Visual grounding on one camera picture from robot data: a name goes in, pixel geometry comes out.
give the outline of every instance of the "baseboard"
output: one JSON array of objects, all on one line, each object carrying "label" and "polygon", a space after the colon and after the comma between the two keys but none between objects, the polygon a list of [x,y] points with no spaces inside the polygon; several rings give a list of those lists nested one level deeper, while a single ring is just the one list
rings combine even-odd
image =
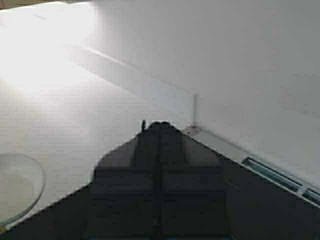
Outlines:
[{"label": "baseboard", "polygon": [[194,122],[194,94],[89,46],[74,44],[65,45],[63,48],[64,57],[69,61],[177,115],[188,124]]}]

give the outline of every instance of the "white wall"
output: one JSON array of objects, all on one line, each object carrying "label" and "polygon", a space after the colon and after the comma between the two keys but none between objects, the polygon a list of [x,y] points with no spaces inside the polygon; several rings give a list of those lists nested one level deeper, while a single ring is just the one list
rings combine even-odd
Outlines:
[{"label": "white wall", "polygon": [[91,2],[85,44],[197,94],[198,125],[320,183],[320,1]]}]

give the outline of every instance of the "air vent grille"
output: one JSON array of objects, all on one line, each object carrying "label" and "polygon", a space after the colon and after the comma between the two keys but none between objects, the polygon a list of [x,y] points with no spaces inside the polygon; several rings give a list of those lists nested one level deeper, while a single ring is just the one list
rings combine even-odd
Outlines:
[{"label": "air vent grille", "polygon": [[293,192],[297,192],[302,186],[300,183],[282,175],[279,172],[276,172],[275,170],[261,164],[260,162],[253,160],[252,158],[246,158],[242,162],[242,164]]},{"label": "air vent grille", "polygon": [[307,189],[302,196],[305,197],[306,199],[308,199],[309,201],[320,206],[320,194],[319,193],[317,193],[311,189]]}]

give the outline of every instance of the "white bowl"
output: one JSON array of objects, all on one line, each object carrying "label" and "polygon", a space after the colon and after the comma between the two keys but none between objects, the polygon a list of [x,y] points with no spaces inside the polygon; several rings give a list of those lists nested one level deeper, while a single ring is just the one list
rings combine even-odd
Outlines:
[{"label": "white bowl", "polygon": [[46,174],[35,159],[18,153],[0,154],[0,226],[13,223],[38,202]]}]

